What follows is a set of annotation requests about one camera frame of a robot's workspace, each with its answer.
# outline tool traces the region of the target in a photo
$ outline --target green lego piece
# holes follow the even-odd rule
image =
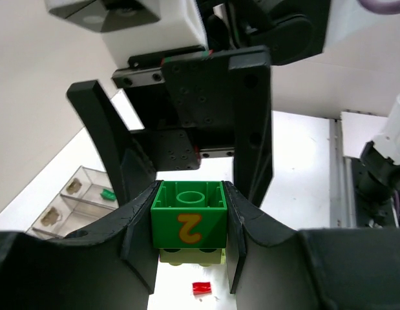
[[[151,207],[157,249],[223,249],[227,204],[222,182],[163,181]]]
[[[114,202],[114,201],[116,200],[116,195],[115,195],[115,193],[114,193],[114,192],[111,192],[111,191],[108,190],[108,189],[104,189],[104,190],[101,192],[101,197],[102,197],[102,199],[104,199],[104,200],[109,200],[110,202]]]

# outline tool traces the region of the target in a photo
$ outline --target number 2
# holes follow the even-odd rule
[[[200,242],[202,235],[199,232],[191,234],[191,230],[202,220],[201,214],[179,214],[178,221],[183,223],[180,229],[180,239],[184,243],[194,244]]]

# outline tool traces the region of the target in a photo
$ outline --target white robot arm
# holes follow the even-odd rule
[[[204,8],[219,6],[218,15],[231,32],[231,48],[267,45],[274,65],[319,54],[324,47],[382,20],[368,10],[400,12],[400,0],[306,0],[299,1],[299,7],[289,0],[45,2],[52,15],[101,33],[118,69],[128,68],[127,61],[134,56],[191,47],[208,49],[209,36],[221,31],[207,27]]]
[[[400,165],[400,94],[383,130],[373,139],[374,148],[394,165]]]

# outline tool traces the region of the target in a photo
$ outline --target purple cable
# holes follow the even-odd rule
[[[395,197],[395,212],[396,212],[396,217],[399,220],[400,219],[400,200],[399,200],[399,193],[398,191],[394,192],[394,197]]]
[[[380,15],[400,14],[400,0],[393,2],[380,2],[380,0],[358,0],[359,4],[368,11]]]

